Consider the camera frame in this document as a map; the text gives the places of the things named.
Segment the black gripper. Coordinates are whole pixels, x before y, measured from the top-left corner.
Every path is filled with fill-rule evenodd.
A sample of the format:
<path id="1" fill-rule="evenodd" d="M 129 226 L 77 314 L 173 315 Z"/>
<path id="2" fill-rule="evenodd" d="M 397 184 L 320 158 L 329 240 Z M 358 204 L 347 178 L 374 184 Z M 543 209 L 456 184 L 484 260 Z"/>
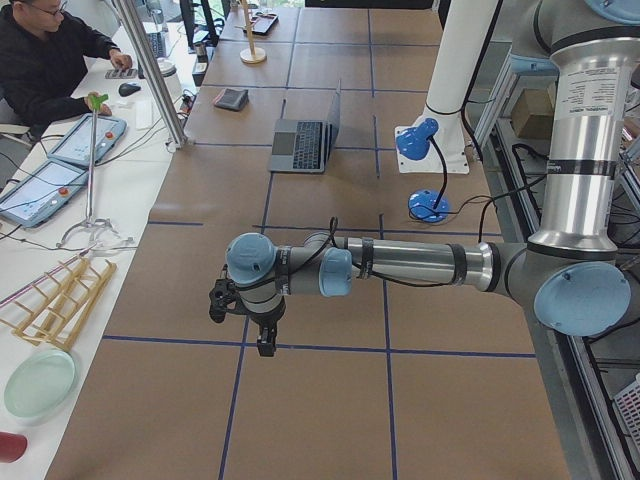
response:
<path id="1" fill-rule="evenodd" d="M 283 313 L 254 315 L 253 322 L 258 326 L 257 349 L 261 357 L 274 357 L 276 353 L 276 338 L 278 322 Z"/>

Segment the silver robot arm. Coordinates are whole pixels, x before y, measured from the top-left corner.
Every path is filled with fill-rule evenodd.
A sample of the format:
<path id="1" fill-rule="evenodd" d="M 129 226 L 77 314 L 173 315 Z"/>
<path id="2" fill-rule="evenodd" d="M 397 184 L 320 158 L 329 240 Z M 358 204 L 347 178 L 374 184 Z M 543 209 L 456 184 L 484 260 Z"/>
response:
<path id="1" fill-rule="evenodd" d="M 209 314 L 250 318 L 257 348 L 276 351 L 277 323 L 292 294 L 344 296 L 353 279 L 413 287 L 471 285 L 511 298 L 544 326 L 586 337 L 618 324 L 639 290 L 615 263 L 607 234 L 625 97 L 639 64 L 635 1 L 540 1 L 524 15 L 517 52 L 559 71 L 539 228 L 525 243 L 474 247 L 371 238 L 309 236 L 275 246 L 245 233 L 227 247 Z"/>

